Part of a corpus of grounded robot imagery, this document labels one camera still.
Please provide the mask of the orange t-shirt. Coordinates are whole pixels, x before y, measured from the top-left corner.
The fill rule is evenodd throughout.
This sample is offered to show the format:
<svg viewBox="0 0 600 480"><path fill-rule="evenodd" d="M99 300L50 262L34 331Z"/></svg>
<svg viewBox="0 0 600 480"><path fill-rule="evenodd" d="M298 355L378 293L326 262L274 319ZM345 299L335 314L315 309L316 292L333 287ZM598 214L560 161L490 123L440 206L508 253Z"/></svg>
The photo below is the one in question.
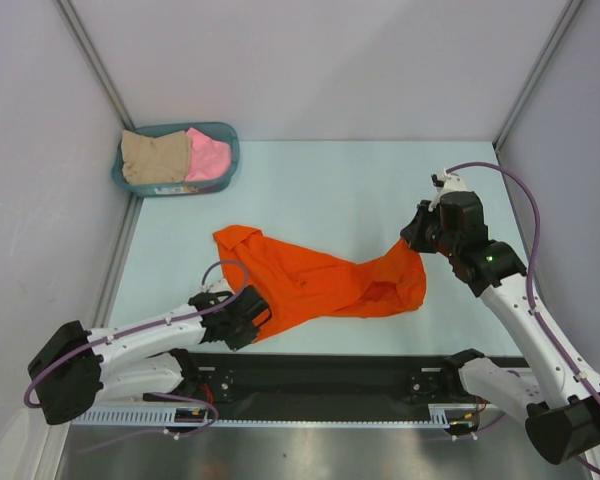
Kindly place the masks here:
<svg viewBox="0 0 600 480"><path fill-rule="evenodd" d="M424 303L423 262L403 240L380 257L354 263L249 226L228 226L213 239L230 287L247 282L272 310L258 342L321 317L384 318Z"/></svg>

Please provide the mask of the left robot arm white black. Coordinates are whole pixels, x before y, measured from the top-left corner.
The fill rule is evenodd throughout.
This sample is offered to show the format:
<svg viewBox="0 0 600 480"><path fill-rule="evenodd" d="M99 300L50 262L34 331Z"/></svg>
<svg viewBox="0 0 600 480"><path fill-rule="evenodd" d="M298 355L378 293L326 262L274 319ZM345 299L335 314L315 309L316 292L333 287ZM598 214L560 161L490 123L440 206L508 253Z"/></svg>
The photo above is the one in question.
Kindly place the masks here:
<svg viewBox="0 0 600 480"><path fill-rule="evenodd" d="M219 342L240 350L272 317L255 287L234 293L220 283L125 328L88 330L80 321L68 322L29 363L25 403L40 409L48 424L60 425L110 400L190 399L204 392L190 348Z"/></svg>

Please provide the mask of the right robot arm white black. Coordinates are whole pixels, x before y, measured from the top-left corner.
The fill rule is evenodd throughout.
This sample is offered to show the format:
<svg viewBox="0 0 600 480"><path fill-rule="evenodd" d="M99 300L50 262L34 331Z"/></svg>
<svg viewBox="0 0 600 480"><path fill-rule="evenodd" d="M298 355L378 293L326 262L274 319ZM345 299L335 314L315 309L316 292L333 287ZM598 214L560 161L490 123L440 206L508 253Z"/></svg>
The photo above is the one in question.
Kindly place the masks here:
<svg viewBox="0 0 600 480"><path fill-rule="evenodd" d="M439 253L505 327L531 369L528 383L468 349L447 360L443 393L481 397L521 423L536 451L558 465L600 445L600 375L544 312L526 267L507 243L490 238L471 191L421 201L400 235L418 253Z"/></svg>

